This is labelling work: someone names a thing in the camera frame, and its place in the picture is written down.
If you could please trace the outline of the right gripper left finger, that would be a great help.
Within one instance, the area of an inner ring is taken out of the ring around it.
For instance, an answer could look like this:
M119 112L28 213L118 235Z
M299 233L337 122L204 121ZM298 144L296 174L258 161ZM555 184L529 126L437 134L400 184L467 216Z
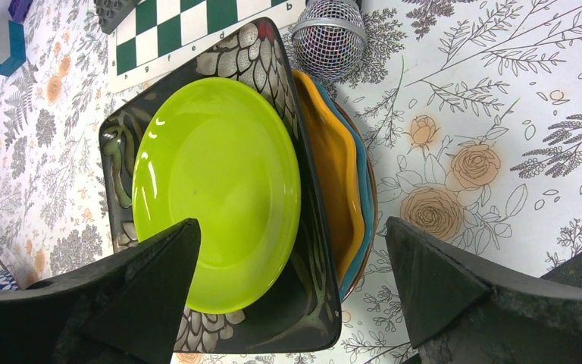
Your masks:
M0 363L168 363L199 254L188 218L25 290L0 290Z

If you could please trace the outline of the green utensil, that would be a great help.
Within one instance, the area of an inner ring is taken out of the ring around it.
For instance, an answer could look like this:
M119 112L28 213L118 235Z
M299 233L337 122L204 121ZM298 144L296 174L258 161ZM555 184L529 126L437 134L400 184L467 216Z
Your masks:
M223 77L196 80L156 111L139 144L132 210L139 242L186 218L201 244L186 306L225 314L260 299L296 240L301 177L272 105Z

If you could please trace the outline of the yellow dotted plate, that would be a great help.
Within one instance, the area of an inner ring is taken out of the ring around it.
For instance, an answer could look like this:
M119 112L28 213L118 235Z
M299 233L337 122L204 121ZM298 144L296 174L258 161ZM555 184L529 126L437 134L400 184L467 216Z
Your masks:
M342 284L365 232L355 142L306 73L294 70L293 81L326 208L337 282Z

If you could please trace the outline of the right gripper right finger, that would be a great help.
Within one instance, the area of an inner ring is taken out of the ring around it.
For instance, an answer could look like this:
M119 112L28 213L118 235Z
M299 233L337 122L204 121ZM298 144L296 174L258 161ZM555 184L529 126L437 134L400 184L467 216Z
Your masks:
M535 278L391 217L386 245L416 363L582 363L582 253Z

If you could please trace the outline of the black square plate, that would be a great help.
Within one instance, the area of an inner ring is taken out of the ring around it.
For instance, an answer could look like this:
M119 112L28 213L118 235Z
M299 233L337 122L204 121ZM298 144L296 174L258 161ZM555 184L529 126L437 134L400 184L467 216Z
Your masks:
M252 305L225 315L184 309L174 349L210 354L327 349L341 331L338 279L302 100L282 37L270 18L245 23L103 121L99 147L113 249L120 252L137 243L131 173L151 118L175 91L205 77L232 78L250 86L282 118L298 158L302 211L289 262L272 288Z

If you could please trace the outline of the blue dotted plate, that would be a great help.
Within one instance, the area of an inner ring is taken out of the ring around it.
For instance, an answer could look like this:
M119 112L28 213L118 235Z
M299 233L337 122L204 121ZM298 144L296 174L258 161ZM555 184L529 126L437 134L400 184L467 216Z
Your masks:
M351 121L345 111L331 99L325 86L319 82L315 82L314 84L318 89L318 92L321 94L325 104L351 133L356 147L358 191L360 193L361 214L365 224L365 232L363 233L362 242L358 248L358 252L355 254L355 257L347 268L343 282L339 285L340 298L341 301L344 302L351 292L355 290L357 283L363 275L365 264L368 261L369 250L374 240L374 233L376 230L374 224L376 222L375 215L377 209L374 205L371 186L371 176L373 173L369 171L367 153L363 151L365 145L362 142L358 129L355 127L355 123Z

